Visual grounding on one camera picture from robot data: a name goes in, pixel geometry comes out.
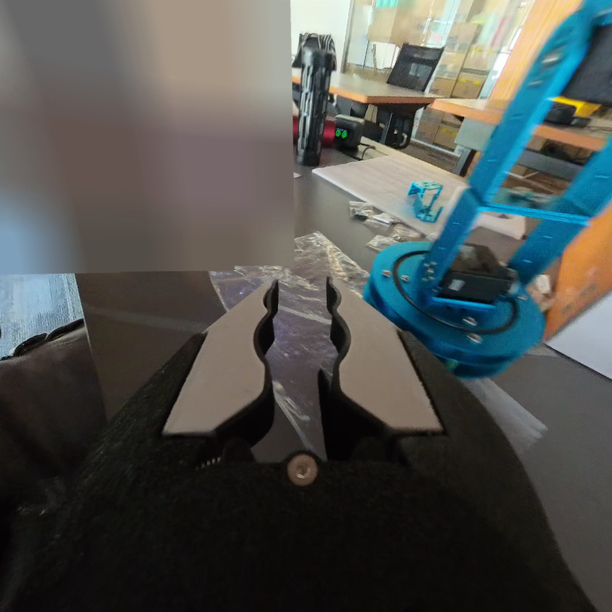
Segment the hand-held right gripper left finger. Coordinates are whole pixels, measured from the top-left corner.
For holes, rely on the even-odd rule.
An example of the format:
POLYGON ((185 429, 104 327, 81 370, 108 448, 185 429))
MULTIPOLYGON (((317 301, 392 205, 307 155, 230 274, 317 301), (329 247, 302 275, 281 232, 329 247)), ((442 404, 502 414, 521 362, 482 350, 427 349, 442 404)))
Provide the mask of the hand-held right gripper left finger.
POLYGON ((275 414, 266 353, 278 305, 273 280, 208 327, 164 424, 165 438, 206 438, 220 446, 237 438, 250 447, 262 441, 275 414))

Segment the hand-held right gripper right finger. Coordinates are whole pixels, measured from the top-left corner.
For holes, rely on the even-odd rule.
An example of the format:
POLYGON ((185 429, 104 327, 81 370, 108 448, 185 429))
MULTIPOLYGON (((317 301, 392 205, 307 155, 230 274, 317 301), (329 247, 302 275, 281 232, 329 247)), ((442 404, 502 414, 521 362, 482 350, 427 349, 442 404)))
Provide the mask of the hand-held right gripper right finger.
POLYGON ((396 460, 401 440, 443 434, 400 329, 344 281, 328 277, 325 295, 337 351, 319 371, 326 458, 396 460))

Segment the blue toy robot arm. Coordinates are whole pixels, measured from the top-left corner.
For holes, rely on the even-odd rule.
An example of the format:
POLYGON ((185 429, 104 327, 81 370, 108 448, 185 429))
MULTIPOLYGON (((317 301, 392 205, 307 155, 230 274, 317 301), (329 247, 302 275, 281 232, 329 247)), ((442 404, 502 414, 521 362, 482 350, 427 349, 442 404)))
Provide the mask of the blue toy robot arm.
POLYGON ((611 1, 583 1, 543 45, 439 237, 393 245, 373 262, 364 300, 460 378, 493 376, 539 344, 545 318, 527 286, 611 203, 611 139, 561 196, 502 188, 553 99, 611 76, 610 34, 611 1), (484 212, 540 220, 506 265, 467 244, 484 212))

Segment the clear plastic bag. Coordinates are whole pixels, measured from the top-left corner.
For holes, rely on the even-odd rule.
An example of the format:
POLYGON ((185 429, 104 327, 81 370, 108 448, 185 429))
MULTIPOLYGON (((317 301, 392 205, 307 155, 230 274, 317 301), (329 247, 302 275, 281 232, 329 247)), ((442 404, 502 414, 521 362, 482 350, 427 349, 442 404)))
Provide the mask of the clear plastic bag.
POLYGON ((275 341, 267 352, 273 392, 308 448, 323 444, 317 374, 330 376, 337 355, 331 338, 326 281, 340 279, 361 296, 368 272, 318 231, 295 238, 291 267, 236 266, 209 273, 218 297, 231 310, 260 286, 277 281, 275 341))

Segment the person's dark pants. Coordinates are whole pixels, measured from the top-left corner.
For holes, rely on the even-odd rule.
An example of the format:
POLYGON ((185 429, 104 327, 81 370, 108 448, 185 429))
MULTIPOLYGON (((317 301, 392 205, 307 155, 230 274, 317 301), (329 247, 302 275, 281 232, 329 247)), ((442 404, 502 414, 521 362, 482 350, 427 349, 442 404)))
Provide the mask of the person's dark pants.
POLYGON ((84 319, 1 357, 1 611, 106 423, 84 319))

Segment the white paper sheet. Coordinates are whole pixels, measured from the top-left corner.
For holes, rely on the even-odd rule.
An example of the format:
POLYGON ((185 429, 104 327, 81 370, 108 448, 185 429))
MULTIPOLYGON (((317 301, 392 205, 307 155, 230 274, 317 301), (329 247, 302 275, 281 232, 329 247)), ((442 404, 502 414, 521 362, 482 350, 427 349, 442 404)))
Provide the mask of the white paper sheet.
POLYGON ((405 154, 320 166, 313 172, 358 200, 394 216, 432 241, 440 235, 450 213, 468 187, 463 178, 405 154), (436 202, 442 212, 435 223, 417 219, 408 199, 411 184, 421 180, 437 182, 442 186, 436 202))
POLYGON ((611 379, 611 293, 563 326, 546 344, 611 379))

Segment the orange cardboard box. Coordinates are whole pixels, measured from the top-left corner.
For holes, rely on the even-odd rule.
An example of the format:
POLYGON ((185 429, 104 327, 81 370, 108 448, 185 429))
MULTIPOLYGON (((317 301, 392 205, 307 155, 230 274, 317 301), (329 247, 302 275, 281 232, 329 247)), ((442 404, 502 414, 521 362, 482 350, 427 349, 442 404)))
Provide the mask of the orange cardboard box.
POLYGON ((544 339, 551 339, 610 291, 611 204, 608 204, 563 252, 544 339))

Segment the black charger green lights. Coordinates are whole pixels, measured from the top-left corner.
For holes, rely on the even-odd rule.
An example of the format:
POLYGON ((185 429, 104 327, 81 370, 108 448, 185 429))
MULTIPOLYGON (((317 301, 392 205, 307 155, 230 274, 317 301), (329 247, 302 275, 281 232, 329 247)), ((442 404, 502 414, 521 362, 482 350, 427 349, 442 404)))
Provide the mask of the black charger green lights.
POLYGON ((361 144, 366 120, 346 114, 337 114, 333 122, 335 127, 334 147, 339 150, 356 151, 361 144))

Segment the black ribbed roll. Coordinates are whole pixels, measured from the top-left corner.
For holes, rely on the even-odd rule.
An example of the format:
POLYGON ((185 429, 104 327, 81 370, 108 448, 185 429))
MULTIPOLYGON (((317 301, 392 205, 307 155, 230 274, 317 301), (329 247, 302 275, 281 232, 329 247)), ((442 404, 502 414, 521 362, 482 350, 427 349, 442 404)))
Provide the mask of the black ribbed roll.
POLYGON ((319 164, 331 76, 336 68, 335 44, 330 35, 300 35, 292 69, 300 70, 293 95, 299 95, 296 158, 301 165, 319 164))

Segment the wooden table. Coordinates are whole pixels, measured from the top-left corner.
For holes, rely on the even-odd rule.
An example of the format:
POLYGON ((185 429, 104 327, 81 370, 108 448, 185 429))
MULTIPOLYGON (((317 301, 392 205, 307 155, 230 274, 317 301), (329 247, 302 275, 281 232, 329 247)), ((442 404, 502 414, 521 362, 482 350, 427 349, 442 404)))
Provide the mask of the wooden table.
MULTIPOLYGON (((453 170, 454 174, 461 177, 467 175, 476 154, 486 147, 494 131, 493 126, 501 121, 507 106, 508 101, 462 98, 439 98, 430 105, 432 110, 448 113, 468 121, 468 126, 461 128, 458 134, 460 145, 466 147, 466 151, 460 155, 453 170)), ((606 146, 611 137, 611 123, 602 119, 594 119, 583 128, 545 123, 535 128, 532 135, 547 141, 597 152, 606 146)), ((546 156, 532 149, 525 149, 516 163, 530 170, 566 181, 576 178, 582 169, 581 165, 574 162, 546 156)))
POLYGON ((434 94, 338 72, 331 73, 329 94, 341 96, 350 102, 377 106, 379 110, 388 113, 389 121, 378 142, 396 149, 400 146, 393 143, 394 134, 405 135, 403 147, 407 147, 411 141, 417 111, 438 98, 434 94))

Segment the black office chair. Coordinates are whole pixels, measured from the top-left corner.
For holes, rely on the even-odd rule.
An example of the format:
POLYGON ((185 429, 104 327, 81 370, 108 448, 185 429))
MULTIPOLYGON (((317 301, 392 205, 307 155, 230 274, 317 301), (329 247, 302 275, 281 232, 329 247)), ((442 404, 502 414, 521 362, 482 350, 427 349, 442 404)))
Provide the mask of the black office chair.
POLYGON ((444 50, 403 43, 386 83, 424 93, 444 50))

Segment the stack of cardboard boxes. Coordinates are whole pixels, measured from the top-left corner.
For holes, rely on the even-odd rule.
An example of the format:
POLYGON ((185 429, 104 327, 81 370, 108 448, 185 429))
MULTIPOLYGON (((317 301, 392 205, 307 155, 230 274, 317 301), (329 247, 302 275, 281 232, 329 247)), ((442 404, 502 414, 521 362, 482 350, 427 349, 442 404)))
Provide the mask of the stack of cardboard boxes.
POLYGON ((509 1, 374 1, 365 57, 389 77, 403 43, 445 50, 425 92, 480 94, 504 40, 509 1))

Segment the small blue metal bracket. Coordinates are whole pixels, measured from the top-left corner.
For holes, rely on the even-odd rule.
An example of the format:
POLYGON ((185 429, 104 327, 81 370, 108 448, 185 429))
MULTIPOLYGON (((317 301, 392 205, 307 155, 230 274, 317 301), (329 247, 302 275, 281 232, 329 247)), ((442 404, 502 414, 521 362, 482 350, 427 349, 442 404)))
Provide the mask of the small blue metal bracket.
POLYGON ((414 181, 410 184, 407 198, 415 217, 425 223, 435 223, 440 217, 442 206, 438 198, 443 185, 431 180, 414 181))

